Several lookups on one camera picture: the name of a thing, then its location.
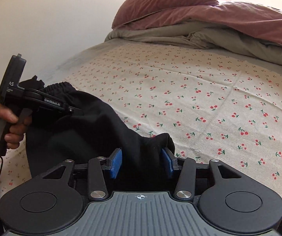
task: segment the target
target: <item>trigger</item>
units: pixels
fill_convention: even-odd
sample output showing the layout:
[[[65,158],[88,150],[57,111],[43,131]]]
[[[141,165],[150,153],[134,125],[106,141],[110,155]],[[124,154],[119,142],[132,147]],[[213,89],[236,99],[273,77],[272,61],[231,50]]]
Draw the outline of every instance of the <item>trigger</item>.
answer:
[[[19,120],[17,122],[17,124],[21,124],[24,122],[24,119],[27,118],[28,116],[30,116],[32,114],[33,110],[31,110],[30,108],[23,108],[20,115],[19,115]]]

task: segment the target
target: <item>pink blanket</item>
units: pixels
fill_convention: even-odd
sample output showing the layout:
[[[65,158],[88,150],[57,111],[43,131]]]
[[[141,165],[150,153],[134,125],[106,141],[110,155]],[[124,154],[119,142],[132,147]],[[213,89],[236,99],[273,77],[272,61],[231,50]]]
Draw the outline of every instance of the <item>pink blanket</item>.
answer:
[[[252,37],[282,45],[282,11],[248,2],[171,8],[121,25],[118,28],[143,30],[189,20],[223,24]]]

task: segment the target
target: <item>crosshair symbol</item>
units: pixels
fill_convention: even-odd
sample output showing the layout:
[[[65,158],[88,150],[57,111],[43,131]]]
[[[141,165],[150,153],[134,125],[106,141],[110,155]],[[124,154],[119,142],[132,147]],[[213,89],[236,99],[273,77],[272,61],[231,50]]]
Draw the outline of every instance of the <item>crosshair symbol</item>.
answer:
[[[138,195],[138,196],[135,196],[136,198],[138,198],[138,199],[144,199],[144,198],[146,198],[146,196],[144,196],[144,195],[142,195],[142,194],[140,194],[140,195]]]

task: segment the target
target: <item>triangular cutout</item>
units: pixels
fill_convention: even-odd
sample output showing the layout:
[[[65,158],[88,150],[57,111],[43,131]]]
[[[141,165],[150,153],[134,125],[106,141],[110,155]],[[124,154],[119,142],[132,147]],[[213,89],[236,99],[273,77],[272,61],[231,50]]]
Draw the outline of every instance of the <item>triangular cutout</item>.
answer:
[[[222,178],[225,179],[230,179],[230,178],[241,178],[241,176],[239,176],[238,174],[234,173],[233,171],[229,170],[228,168],[226,168],[223,165],[218,165],[220,174],[222,176]]]
[[[65,169],[66,169],[65,166],[61,166],[58,169],[46,175],[45,177],[43,177],[43,179],[61,179]]]

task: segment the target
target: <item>mattress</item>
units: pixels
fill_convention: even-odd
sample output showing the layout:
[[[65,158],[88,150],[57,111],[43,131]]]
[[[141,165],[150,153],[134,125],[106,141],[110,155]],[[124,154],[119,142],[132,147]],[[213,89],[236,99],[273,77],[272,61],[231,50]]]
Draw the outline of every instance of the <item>mattress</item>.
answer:
[[[282,66],[114,39],[39,76],[99,97],[142,136],[169,133],[176,156],[220,159],[282,197]],[[0,195],[29,178],[23,140],[5,157]]]

